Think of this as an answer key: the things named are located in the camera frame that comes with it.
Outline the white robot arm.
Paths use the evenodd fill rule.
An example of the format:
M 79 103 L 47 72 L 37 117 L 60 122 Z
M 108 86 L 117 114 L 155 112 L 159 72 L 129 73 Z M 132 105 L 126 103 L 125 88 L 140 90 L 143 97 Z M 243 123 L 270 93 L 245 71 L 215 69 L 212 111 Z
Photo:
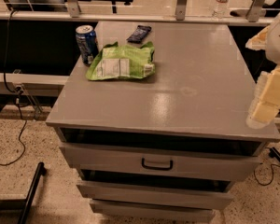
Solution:
M 246 124 L 253 129 L 269 125 L 280 111 L 280 12 L 273 22 L 250 38 L 248 49 L 264 50 L 276 64 L 271 72 L 262 71 L 257 79 L 254 99 L 248 109 Z

